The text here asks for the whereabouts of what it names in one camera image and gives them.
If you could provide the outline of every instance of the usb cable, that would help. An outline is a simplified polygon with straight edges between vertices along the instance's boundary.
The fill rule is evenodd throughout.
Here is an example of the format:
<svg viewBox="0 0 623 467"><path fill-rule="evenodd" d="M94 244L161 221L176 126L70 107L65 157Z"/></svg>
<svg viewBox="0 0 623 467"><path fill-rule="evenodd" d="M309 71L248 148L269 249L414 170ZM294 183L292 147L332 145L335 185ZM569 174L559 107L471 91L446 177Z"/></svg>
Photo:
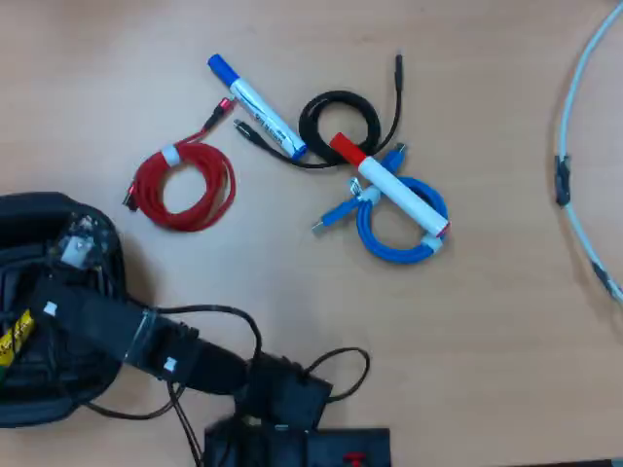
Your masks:
<svg viewBox="0 0 623 467"><path fill-rule="evenodd" d="M200 131L166 146L142 163L129 186L124 205L131 211L140 209L154 224L179 232L202 231L223 217L236 196L234 169L223 153L200 141L233 105L233 100L222 99ZM163 185L172 168L181 163L193 165L203 175L207 190L193 207L171 213L163 203ZM229 194L221 201L228 181Z"/></svg>

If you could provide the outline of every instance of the marker cap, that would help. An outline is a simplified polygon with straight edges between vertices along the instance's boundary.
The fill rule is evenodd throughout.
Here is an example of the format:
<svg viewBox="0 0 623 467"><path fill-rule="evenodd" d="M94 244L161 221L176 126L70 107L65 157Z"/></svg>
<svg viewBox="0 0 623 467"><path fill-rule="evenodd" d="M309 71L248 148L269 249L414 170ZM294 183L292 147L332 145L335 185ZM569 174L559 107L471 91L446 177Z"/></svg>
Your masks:
<svg viewBox="0 0 623 467"><path fill-rule="evenodd" d="M219 54L211 56L207 61L207 65L228 88L239 78L238 73Z"/></svg>

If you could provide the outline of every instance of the red marker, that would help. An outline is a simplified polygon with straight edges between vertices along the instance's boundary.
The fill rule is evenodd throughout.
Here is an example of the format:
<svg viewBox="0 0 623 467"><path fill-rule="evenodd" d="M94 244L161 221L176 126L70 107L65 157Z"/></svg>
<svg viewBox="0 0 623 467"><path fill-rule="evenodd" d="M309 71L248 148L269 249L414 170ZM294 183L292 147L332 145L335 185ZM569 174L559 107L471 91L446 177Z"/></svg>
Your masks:
<svg viewBox="0 0 623 467"><path fill-rule="evenodd" d="M389 199L398 204L409 217L434 236L443 235L450 227L450 222L428 205L426 201L413 193L404 183L378 163L366 156L357 145L338 133L331 140L331 147L353 164L359 173L381 190Z"/></svg>

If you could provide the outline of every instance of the marker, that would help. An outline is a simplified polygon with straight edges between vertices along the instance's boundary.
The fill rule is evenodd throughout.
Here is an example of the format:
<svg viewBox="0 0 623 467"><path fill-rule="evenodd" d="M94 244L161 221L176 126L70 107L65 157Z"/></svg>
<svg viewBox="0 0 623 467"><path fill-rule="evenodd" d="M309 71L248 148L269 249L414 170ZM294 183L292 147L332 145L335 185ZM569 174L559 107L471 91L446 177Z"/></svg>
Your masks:
<svg viewBox="0 0 623 467"><path fill-rule="evenodd" d="M395 202L409 217L420 224L427 232L439 237L446 233L450 223L426 201L413 193L394 174L366 156L352 141L338 133L331 140L331 147L344 159L353 164L359 173Z"/></svg>
<svg viewBox="0 0 623 467"><path fill-rule="evenodd" d="M294 160L300 159L308 147L296 132L290 129L279 115L266 103L219 54L213 55L208 66L225 83L266 133Z"/></svg>

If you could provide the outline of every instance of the blue marker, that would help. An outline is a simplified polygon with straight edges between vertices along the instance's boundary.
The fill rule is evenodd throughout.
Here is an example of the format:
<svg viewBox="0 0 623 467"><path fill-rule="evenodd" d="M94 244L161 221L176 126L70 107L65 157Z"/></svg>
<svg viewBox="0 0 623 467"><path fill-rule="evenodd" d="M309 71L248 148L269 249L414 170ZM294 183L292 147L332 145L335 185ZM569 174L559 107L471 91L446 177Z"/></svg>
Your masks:
<svg viewBox="0 0 623 467"><path fill-rule="evenodd" d="M279 143L279 146L292 159L299 159L307 151L308 147L299 135L290 129L260 94L246 83L221 55L213 55L207 64L266 133Z"/></svg>

